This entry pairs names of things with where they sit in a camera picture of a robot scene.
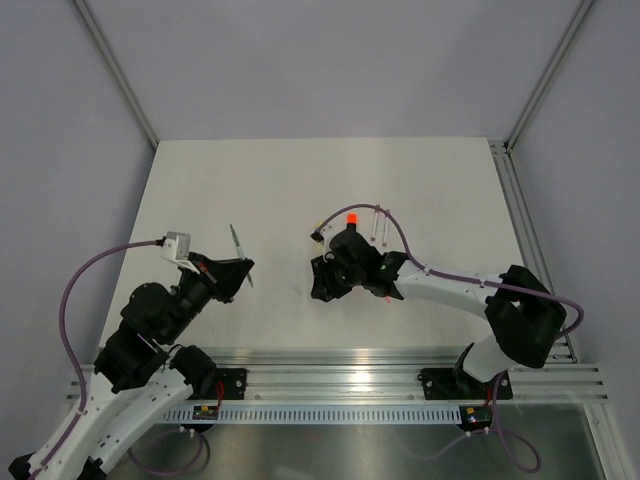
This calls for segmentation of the purple white pen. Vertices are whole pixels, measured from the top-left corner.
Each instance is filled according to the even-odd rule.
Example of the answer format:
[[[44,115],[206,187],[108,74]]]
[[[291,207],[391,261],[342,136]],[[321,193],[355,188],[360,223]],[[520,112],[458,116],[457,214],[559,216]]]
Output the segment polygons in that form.
[[[388,233],[389,233],[389,214],[391,213],[390,209],[386,209],[384,211],[384,220],[383,220],[383,230],[382,230],[382,239],[381,239],[381,246],[382,247],[387,247],[388,246]]]

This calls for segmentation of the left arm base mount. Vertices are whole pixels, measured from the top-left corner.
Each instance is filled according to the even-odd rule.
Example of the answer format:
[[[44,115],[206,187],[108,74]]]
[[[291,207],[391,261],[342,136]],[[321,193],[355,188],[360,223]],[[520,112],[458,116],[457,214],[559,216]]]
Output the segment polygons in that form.
[[[217,368],[205,375],[196,396],[205,400],[243,400],[247,387],[248,370],[245,368]]]

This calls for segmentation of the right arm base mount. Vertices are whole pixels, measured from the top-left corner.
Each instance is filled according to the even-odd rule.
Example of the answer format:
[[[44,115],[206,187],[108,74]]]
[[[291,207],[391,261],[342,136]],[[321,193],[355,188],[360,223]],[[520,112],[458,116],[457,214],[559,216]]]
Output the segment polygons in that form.
[[[495,381],[482,383],[454,368],[423,368],[417,375],[426,400],[488,400]]]

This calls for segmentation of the black orange highlighter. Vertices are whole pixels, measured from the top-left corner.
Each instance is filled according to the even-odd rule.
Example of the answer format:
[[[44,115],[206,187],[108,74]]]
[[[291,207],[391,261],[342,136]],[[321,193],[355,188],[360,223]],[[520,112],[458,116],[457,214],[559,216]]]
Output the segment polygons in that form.
[[[347,222],[346,222],[346,227],[350,230],[356,231],[357,230],[357,224],[358,224],[358,216],[356,213],[352,212],[352,213],[348,213],[347,214]]]

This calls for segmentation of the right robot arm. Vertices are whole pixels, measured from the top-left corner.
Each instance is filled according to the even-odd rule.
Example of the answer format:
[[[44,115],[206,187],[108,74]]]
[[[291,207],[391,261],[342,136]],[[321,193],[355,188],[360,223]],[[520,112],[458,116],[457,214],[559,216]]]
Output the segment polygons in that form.
[[[311,261],[315,300],[330,302],[361,287],[376,297],[436,302],[488,323],[490,334],[468,345],[453,370],[455,387],[466,396],[513,366],[543,367],[567,316],[523,266],[489,276],[420,267],[406,252],[379,252],[354,224],[330,239],[319,232],[311,237],[324,249]]]

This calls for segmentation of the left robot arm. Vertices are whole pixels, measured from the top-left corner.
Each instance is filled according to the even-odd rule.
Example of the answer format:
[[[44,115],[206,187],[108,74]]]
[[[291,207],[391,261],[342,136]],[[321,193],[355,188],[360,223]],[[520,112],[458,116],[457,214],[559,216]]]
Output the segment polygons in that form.
[[[80,398],[38,451],[15,458],[15,479],[103,479],[125,452],[170,409],[188,399],[244,396],[246,372],[220,369],[195,345],[176,341],[212,300],[232,302],[254,263],[213,261],[190,253],[176,286],[145,283],[84,379]]]

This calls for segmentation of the green white pen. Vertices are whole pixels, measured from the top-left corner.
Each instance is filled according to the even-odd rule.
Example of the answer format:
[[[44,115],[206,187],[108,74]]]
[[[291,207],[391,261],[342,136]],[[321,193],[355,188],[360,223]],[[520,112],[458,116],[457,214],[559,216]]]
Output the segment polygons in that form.
[[[244,250],[242,248],[241,242],[239,240],[238,234],[237,234],[233,224],[230,223],[229,224],[229,228],[230,228],[232,240],[234,242],[234,246],[235,246],[236,253],[237,253],[238,257],[243,259],[243,260],[247,259],[246,255],[244,253]],[[252,278],[251,272],[247,273],[246,279],[247,279],[249,285],[251,286],[251,288],[254,288],[254,282],[253,282],[253,278]]]

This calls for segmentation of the brown capped white pen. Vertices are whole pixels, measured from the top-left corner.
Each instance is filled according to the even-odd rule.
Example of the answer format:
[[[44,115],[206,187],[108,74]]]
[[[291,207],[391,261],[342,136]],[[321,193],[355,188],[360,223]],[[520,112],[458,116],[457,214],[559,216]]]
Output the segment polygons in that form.
[[[376,242],[378,238],[378,229],[379,229],[380,218],[381,218],[380,208],[381,206],[379,204],[374,206],[374,213],[373,213],[371,231],[369,236],[369,239],[371,242]]]

